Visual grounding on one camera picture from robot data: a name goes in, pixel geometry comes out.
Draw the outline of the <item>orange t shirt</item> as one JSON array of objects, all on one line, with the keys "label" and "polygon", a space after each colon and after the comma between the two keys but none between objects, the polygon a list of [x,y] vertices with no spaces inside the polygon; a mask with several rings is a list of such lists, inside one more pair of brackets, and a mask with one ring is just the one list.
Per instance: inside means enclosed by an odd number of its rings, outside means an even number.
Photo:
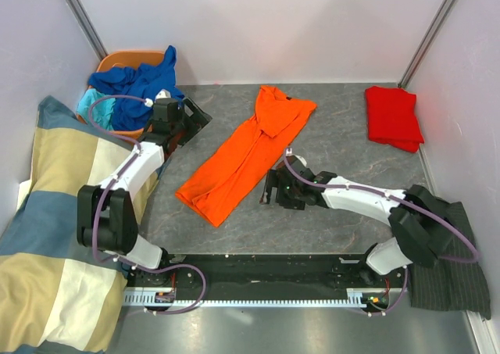
[{"label": "orange t shirt", "polygon": [[316,109],[311,100],[261,86],[254,114],[176,191],[176,197],[218,227],[266,176]]}]

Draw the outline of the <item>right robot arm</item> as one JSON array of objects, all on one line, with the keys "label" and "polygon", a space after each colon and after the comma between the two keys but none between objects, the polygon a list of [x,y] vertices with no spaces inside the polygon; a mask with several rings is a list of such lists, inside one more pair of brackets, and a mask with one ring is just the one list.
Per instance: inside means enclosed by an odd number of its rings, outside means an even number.
[{"label": "right robot arm", "polygon": [[405,191],[356,184],[332,172],[315,174],[302,157],[292,155],[267,172],[259,202],[271,203],[273,193],[275,202],[285,209],[339,209],[389,226],[391,238],[372,245],[358,266],[359,280],[366,286],[376,286],[386,274],[411,264],[435,267],[452,240],[443,224],[418,210],[449,222],[449,204],[420,185]]}]

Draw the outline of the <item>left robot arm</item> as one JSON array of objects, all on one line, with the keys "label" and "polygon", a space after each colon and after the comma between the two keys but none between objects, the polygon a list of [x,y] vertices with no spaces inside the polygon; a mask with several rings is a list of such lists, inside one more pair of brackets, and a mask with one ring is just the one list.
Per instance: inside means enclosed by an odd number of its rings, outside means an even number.
[{"label": "left robot arm", "polygon": [[84,185],[77,194],[77,241],[95,260],[105,259],[144,270],[145,278],[163,286],[171,278],[168,252],[139,233],[133,200],[154,172],[179,146],[185,145],[212,120],[190,98],[145,99],[152,115],[133,143],[130,155],[100,184]]}]

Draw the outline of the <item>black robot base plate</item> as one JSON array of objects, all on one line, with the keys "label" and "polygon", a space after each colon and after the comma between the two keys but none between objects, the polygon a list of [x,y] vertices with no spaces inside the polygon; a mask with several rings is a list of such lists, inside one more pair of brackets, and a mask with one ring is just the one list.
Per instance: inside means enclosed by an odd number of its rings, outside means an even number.
[{"label": "black robot base plate", "polygon": [[385,293],[403,285],[404,271],[381,276],[360,254],[220,255],[170,257],[165,274],[131,271],[128,288],[179,292],[182,299],[339,299],[348,289]]}]

